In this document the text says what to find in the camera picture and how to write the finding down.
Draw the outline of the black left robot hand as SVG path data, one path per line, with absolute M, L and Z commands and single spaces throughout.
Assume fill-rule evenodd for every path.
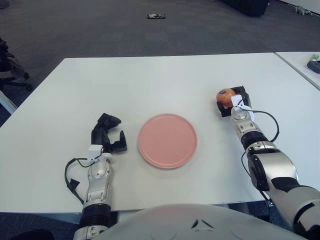
M 127 151 L 128 146 L 123 130 L 120 131 L 119 140 L 114 143 L 111 143 L 108 137 L 109 130 L 117 127 L 121 123 L 122 121 L 119 118 L 103 113 L 91 131 L 91 144 L 101 145 L 103 147 L 103 153 L 113 154 Z

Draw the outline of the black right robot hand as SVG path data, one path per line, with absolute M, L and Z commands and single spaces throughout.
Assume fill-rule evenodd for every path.
M 242 97 L 241 104 L 249 107 L 251 106 L 250 97 L 243 86 L 224 88 L 216 95 L 217 109 L 223 118 L 231 115 L 231 110 L 234 107 L 232 97 L 236 95 L 240 95 Z

